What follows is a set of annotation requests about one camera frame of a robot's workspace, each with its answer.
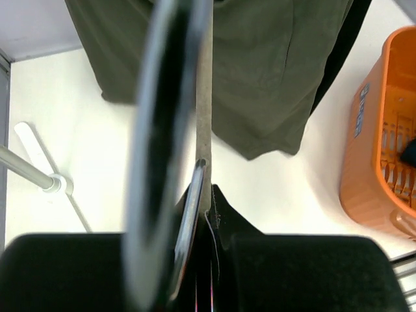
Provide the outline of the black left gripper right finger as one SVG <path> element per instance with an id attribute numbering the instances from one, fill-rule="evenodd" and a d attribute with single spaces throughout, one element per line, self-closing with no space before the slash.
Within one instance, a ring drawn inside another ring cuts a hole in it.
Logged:
<path id="1" fill-rule="evenodd" d="M 393 267 L 371 239 L 269 235 L 217 185 L 207 215 L 215 311 L 407 311 Z"/>

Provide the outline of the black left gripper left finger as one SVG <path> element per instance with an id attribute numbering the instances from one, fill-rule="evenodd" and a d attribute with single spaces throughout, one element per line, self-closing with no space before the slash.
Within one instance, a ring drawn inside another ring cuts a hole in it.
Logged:
<path id="1" fill-rule="evenodd" d="M 124 232 L 32 233 L 1 255 L 2 311 L 134 311 Z"/>

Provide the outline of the grey hanger with metal hook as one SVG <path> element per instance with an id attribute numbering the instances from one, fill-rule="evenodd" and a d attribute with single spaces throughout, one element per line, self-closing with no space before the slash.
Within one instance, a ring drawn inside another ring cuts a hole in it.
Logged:
<path id="1" fill-rule="evenodd" d="M 207 161 L 198 159 L 182 211 L 176 192 L 211 1 L 159 1 L 138 82 L 122 235 L 128 311 L 175 306 L 192 254 Z"/>

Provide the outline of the olive green shorts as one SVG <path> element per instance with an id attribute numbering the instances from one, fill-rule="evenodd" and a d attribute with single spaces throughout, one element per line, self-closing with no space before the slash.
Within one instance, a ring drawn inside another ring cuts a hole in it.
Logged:
<path id="1" fill-rule="evenodd" d="M 247 159 L 300 148 L 352 1 L 215 1 L 212 128 Z M 67 1 L 103 98 L 132 104 L 153 1 Z"/>

